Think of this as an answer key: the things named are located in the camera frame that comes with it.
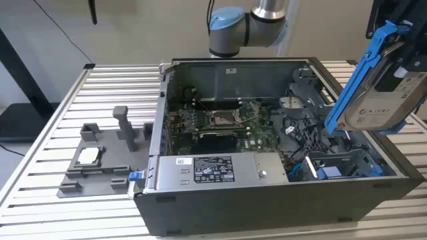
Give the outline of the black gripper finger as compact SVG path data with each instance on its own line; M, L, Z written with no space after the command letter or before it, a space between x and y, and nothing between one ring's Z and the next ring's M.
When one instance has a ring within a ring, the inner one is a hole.
M385 70L373 87L377 92L392 92L396 89L403 80L401 77L393 76L399 67L400 65L397 63L389 65L389 68Z
M369 18L365 27L365 39L369 40L373 37L376 29L384 25L384 18L387 15L387 1L373 0L369 11Z

